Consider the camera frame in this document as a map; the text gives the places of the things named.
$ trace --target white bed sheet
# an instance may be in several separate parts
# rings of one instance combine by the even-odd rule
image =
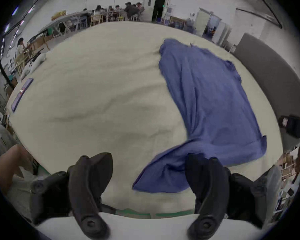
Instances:
[[[208,48],[236,66],[268,146],[262,158],[231,167],[231,171],[255,180],[278,160],[282,143],[275,114],[252,75],[233,55],[178,29],[108,22],[57,45],[18,84],[8,101],[13,129],[49,173],[66,171],[82,155],[111,152],[113,176],[102,195],[103,203],[142,213],[194,208],[190,188],[175,194],[131,188],[156,154],[186,140],[183,120],[158,67],[164,38]],[[34,81],[12,113],[11,104],[29,77]]]

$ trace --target open door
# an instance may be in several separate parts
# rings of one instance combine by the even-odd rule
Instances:
[[[144,11],[142,13],[143,22],[151,22],[153,15],[153,8],[155,7],[156,0],[143,0]]]
[[[214,33],[212,37],[212,42],[214,42],[217,45],[220,45],[221,36],[224,33],[224,29],[226,27],[226,24],[224,22],[219,22],[218,27],[216,28],[216,32]]]
[[[204,34],[204,30],[206,29],[206,26],[210,19],[210,12],[200,8],[200,10],[197,13],[197,18],[195,19],[193,27],[196,30],[196,35],[202,37]]]

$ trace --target white blanket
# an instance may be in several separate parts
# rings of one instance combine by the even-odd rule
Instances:
[[[231,60],[267,135],[267,153],[260,159],[231,167],[255,180],[282,154],[275,114],[260,87],[234,56],[187,32],[140,22],[111,22],[93,26],[56,46],[32,73],[34,81],[10,122],[20,141],[50,173],[76,163],[81,155],[111,152],[113,176],[103,203],[142,213],[173,213],[194,208],[188,188],[176,193],[143,193],[131,186],[156,154],[186,140],[181,115],[158,67],[164,38],[208,48]]]

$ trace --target woman with dark hair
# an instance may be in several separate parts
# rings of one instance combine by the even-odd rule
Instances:
[[[96,10],[94,11],[94,15],[99,15],[101,10],[101,5],[96,6]]]
[[[20,38],[17,43],[15,57],[17,58],[20,54],[22,54],[24,49],[25,49],[25,46],[23,44],[23,38]]]

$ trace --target chair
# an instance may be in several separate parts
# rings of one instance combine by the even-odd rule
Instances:
[[[74,26],[75,26],[75,30],[74,31],[77,31],[78,30],[78,26],[80,24],[79,17],[70,18],[70,22],[72,24],[72,31],[74,29]]]
[[[21,76],[21,73],[23,69],[25,68],[25,61],[26,61],[25,55],[22,53],[19,56],[16,57],[14,60],[14,65],[16,66],[16,72],[19,76]]]
[[[138,14],[132,15],[131,21],[136,22],[138,20]]]
[[[112,11],[109,11],[108,13],[107,13],[107,18],[106,18],[106,21],[107,22],[112,22],[113,21],[113,12]]]
[[[123,14],[122,12],[119,12],[119,15],[118,15],[118,17],[117,17],[117,21],[118,21],[118,22],[124,21],[124,14]]]
[[[100,24],[100,21],[102,21],[102,15],[94,15],[91,18],[90,26],[92,26],[92,23],[93,23],[93,25],[95,25],[96,22],[98,22]]]
[[[86,28],[88,26],[87,16],[80,16],[79,22],[80,22],[79,24],[80,29],[83,27]]]

